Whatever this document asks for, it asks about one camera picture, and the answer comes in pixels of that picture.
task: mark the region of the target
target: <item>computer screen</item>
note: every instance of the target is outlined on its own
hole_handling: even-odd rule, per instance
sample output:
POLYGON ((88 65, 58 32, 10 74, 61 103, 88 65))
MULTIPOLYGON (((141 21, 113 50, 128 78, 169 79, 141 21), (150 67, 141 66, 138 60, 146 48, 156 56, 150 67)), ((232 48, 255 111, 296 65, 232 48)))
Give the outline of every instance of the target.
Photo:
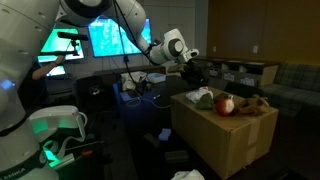
MULTIPOLYGON (((122 48, 118 24, 112 19, 97 19, 88 26, 88 29, 94 57, 123 55, 124 52, 125 54, 141 53, 128 39, 126 32, 120 27, 124 46, 122 48)), ((141 35, 149 44, 151 43, 149 19, 146 19, 141 35)))
POLYGON ((51 77, 51 76, 59 76, 59 75, 64 75, 64 74, 66 74, 66 71, 65 71, 64 67, 62 65, 60 65, 60 66, 57 66, 57 67, 53 68, 47 74, 47 76, 51 77))
MULTIPOLYGON (((53 52, 53 51, 73 51, 74 48, 71 45, 70 39, 59 38, 58 32, 66 32, 72 34, 78 34, 78 30, 76 28, 70 29, 53 29, 51 34, 49 35, 46 43, 44 44, 41 52, 53 52)), ((79 44, 76 46, 76 50, 79 55, 75 56, 73 54, 66 55, 66 61, 70 60, 79 60, 84 58, 82 46, 80 40, 76 40, 76 43, 79 44)), ((44 62, 52 62, 57 59, 57 56, 49 55, 49 56, 38 56, 38 61, 40 63, 44 62)))

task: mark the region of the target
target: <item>green light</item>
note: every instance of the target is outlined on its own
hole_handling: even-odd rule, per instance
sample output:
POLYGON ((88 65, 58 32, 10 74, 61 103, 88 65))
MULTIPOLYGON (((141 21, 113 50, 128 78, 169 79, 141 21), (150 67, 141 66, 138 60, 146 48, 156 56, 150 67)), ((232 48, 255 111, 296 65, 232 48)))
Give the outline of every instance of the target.
POLYGON ((60 128, 70 128, 73 127, 74 123, 72 121, 70 121, 70 117, 69 118, 63 118, 61 117, 59 119, 59 127, 60 128))
POLYGON ((55 167, 58 166, 61 162, 62 162, 62 161, 60 161, 60 160, 56 160, 56 161, 53 161, 53 162, 49 163, 49 166, 50 166, 51 168, 55 168, 55 167))
POLYGON ((47 159, 49 159, 50 161, 59 160, 56 158, 56 156, 50 150, 44 150, 44 152, 46 153, 47 159))
POLYGON ((35 134, 38 134, 41 131, 48 130, 48 124, 45 119, 33 120, 32 121, 32 128, 33 128, 33 132, 35 134))

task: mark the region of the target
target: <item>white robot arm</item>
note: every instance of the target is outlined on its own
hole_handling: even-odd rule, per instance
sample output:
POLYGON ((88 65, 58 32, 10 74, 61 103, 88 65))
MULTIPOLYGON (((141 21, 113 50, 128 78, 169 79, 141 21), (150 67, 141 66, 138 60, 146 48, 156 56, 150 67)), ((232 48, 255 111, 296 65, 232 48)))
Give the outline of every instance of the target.
POLYGON ((165 33, 164 42, 158 45, 148 44, 141 35, 146 14, 136 0, 64 0, 61 6, 64 12, 58 20, 71 25, 87 26, 100 16, 113 19, 154 65, 171 60, 186 63, 199 54, 197 49, 188 49, 178 29, 165 33))
POLYGON ((0 9, 0 179, 59 178, 46 163, 16 92, 56 22, 83 27, 110 17, 155 65, 185 63, 199 54, 187 48, 177 29, 167 32, 164 42, 148 44, 141 36, 146 15, 135 0, 0 0, 0 9))

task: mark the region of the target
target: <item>gray sofa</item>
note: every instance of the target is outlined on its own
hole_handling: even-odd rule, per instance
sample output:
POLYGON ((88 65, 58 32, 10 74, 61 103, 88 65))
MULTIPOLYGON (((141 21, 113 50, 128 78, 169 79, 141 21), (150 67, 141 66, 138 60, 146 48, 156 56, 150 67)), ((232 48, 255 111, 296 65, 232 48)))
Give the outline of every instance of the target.
POLYGON ((284 115, 295 117, 305 107, 320 111, 320 66, 281 64, 274 84, 262 90, 284 115))

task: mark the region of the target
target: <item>apple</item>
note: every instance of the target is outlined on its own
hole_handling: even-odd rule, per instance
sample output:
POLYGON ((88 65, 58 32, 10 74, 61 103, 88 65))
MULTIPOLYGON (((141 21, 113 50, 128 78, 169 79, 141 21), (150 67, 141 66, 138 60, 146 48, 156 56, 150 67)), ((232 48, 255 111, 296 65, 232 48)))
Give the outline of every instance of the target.
POLYGON ((215 105, 215 110, 219 116, 228 116, 232 113, 233 109, 232 96, 229 96, 228 99, 220 99, 215 105))

